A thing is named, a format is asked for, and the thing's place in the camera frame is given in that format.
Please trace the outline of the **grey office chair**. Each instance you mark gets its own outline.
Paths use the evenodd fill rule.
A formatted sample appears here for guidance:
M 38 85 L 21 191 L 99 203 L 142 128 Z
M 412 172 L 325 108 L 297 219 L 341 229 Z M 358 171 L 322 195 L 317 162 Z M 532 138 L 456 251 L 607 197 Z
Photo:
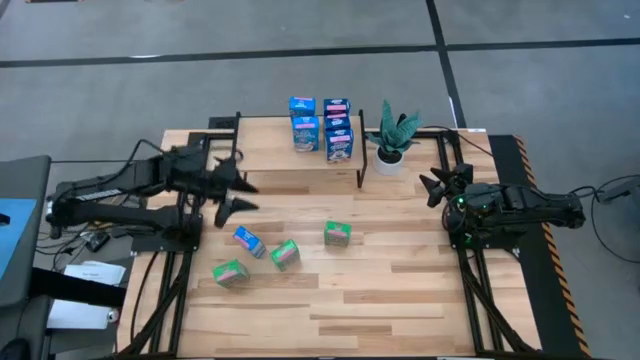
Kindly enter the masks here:
M 29 295 L 36 245 L 40 232 L 43 203 L 47 189 L 51 158 L 35 156 L 0 161 L 0 198 L 34 198 L 37 200 L 33 225 L 33 260 L 21 272 L 0 282 L 0 349 L 15 339 L 28 345 L 25 360 L 46 360 L 43 345 L 51 300 Z

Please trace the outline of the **white paper sheet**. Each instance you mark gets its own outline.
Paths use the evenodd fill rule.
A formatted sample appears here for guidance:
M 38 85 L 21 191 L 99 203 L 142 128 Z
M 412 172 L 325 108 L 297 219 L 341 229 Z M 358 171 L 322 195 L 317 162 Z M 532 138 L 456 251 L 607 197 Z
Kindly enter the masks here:
M 66 300 L 55 300 L 48 319 L 48 329 L 104 330 L 109 323 L 107 314 L 112 308 Z
M 66 276 L 112 286 L 121 283 L 125 272 L 126 268 L 123 266 L 93 260 L 81 264 L 69 264 L 64 269 Z

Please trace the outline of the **grey floor device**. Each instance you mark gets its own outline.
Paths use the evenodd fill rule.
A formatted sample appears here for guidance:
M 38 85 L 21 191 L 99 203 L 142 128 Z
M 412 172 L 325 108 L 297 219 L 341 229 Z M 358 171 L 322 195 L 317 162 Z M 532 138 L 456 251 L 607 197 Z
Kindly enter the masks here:
M 600 196 L 602 203 L 610 203 L 618 198 L 630 197 L 640 207 L 640 177 L 633 177 L 613 188 L 604 191 Z

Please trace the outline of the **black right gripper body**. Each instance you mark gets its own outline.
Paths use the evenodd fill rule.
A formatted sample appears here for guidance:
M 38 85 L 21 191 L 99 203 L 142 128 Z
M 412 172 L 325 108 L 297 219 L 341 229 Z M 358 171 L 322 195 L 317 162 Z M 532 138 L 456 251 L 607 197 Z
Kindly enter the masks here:
M 499 185 L 453 179 L 446 185 L 446 218 L 461 218 L 468 212 L 487 212 L 499 196 Z

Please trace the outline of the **wooden shelf with black legs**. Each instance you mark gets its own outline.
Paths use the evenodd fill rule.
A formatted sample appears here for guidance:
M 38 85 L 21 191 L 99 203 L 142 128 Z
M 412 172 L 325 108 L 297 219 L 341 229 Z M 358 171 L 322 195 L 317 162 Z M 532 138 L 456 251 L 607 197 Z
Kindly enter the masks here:
M 364 112 L 350 117 L 354 133 L 352 156 L 349 160 L 329 163 L 326 159 L 323 118 L 319 117 L 319 149 L 299 152 L 294 148 L 290 118 L 287 116 L 238 117 L 237 148 L 244 154 L 241 172 L 264 171 L 354 171 L 357 187 L 364 182 L 368 165 L 364 127 Z

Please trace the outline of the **Apple Jacks cereal box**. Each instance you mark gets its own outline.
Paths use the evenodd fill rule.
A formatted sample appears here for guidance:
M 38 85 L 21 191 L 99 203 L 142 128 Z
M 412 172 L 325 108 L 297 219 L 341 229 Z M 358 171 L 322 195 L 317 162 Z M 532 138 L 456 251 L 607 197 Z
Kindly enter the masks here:
M 233 259 L 216 266 L 212 270 L 214 281 L 224 288 L 247 281 L 250 278 L 247 268 L 238 260 Z
M 350 243 L 352 226 L 346 223 L 327 221 L 324 227 L 324 243 L 330 246 L 347 247 Z
M 276 268 L 284 272 L 290 265 L 300 261 L 300 251 L 293 239 L 288 239 L 270 253 Z

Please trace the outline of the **snake plant in white pot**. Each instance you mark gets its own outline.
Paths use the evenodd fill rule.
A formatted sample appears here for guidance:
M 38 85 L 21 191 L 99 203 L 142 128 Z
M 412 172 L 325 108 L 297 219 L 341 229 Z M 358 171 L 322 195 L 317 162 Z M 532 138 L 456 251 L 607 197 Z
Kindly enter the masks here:
M 383 101 L 378 132 L 366 134 L 367 140 L 376 146 L 374 169 L 379 174 L 394 176 L 399 173 L 404 153 L 415 144 L 412 138 L 422 125 L 419 111 L 395 118 L 390 103 Z

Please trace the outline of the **black power adapter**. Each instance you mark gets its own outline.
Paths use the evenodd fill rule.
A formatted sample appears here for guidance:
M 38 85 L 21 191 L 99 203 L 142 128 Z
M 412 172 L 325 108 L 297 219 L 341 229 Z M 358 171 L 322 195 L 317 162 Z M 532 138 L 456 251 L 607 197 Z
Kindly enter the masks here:
M 98 252 L 109 240 L 111 236 L 105 231 L 92 232 L 86 236 L 85 247 L 93 253 Z

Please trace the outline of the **black mat with hazard stripes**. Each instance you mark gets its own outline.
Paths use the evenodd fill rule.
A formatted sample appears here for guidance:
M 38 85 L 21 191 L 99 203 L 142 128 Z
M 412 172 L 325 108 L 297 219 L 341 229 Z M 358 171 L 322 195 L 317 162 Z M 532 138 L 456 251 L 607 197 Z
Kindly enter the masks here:
M 501 183 L 536 186 L 520 137 L 491 135 L 489 143 Z M 519 260 L 542 350 L 555 355 L 589 358 L 591 351 L 552 227 L 547 223 L 535 223 L 526 225 L 525 230 L 518 239 Z

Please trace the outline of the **blue pad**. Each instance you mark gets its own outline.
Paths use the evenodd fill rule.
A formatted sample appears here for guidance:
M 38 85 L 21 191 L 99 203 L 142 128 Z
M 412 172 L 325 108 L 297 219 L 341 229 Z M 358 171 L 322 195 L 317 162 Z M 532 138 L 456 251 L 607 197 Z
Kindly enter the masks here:
M 0 282 L 33 260 L 34 198 L 0 198 Z

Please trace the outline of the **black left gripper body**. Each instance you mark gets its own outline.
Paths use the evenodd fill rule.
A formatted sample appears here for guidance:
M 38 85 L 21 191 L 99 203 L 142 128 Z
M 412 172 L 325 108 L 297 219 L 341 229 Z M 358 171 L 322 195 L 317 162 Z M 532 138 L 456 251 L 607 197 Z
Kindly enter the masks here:
M 214 203 L 230 203 L 231 190 L 238 185 L 239 172 L 234 158 L 219 158 L 219 163 L 212 171 L 205 172 L 205 183 L 202 197 Z

